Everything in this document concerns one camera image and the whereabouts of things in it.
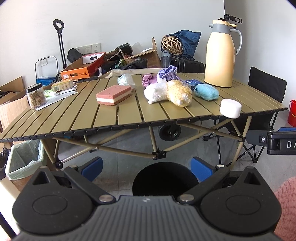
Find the gray ribbed surface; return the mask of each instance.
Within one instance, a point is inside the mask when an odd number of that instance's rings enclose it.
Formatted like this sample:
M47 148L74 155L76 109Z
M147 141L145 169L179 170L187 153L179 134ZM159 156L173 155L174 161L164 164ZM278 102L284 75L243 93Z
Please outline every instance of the gray ribbed surface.
M208 226L193 206L177 204L170 196L122 196L117 203L97 208L91 219L73 232L51 237L21 233L17 241L180 241L280 240L273 234L240 238Z

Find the thermos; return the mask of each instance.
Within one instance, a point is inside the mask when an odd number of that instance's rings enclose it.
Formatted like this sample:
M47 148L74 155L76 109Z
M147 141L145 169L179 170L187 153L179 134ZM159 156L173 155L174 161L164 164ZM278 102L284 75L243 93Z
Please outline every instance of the thermos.
M170 66L170 53L167 50L162 51L160 58L160 66L162 68L168 68Z
M210 27L213 30L207 43L205 82L229 88L232 86L235 56L242 47L242 34L239 30L230 28L237 25L223 20L214 20ZM238 33L240 36L236 52L230 32Z

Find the black jar lid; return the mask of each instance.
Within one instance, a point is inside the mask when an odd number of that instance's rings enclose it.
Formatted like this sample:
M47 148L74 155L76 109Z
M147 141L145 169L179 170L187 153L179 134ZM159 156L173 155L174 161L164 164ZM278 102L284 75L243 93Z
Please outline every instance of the black jar lid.
M37 90L37 89L39 89L41 87L42 87L41 83L40 84L34 84L34 85L26 88L26 93L31 93L31 92L33 92L33 91L35 91L35 90Z

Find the white cream layer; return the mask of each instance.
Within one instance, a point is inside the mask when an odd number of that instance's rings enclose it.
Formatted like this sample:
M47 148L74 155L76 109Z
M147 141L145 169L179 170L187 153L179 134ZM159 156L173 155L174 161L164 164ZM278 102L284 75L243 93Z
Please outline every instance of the white cream layer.
M131 90L116 97L115 99L105 99L105 98L97 98L96 100L99 101L99 102L107 102L107 103L115 103L116 101L122 99L124 96L127 96L131 93Z

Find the purple cloth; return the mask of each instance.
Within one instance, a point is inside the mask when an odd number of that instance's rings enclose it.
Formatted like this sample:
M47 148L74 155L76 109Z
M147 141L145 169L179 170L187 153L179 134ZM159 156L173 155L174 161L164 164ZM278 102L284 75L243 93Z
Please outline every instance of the purple cloth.
M157 83L157 76L153 76L151 74L143 75L143 81L142 81L143 86L148 86L153 83Z
M158 77L160 79L166 79L166 81L170 80L180 80L180 78L176 75L177 73L177 67L170 65L166 69L162 69L158 72Z

